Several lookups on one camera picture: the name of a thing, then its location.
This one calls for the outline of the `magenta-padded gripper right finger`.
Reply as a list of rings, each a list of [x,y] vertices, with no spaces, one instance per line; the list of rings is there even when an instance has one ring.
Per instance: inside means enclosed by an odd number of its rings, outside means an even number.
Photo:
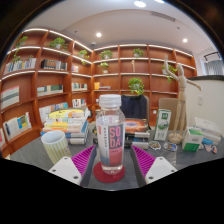
[[[164,157],[154,157],[137,146],[131,146],[130,155],[133,160],[136,179],[140,187],[177,171]]]

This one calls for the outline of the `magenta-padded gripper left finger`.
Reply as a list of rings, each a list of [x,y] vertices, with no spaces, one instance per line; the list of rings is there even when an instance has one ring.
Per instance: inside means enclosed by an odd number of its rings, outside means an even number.
[[[73,157],[63,157],[49,172],[79,186],[87,187],[96,154],[96,146],[90,146]]]

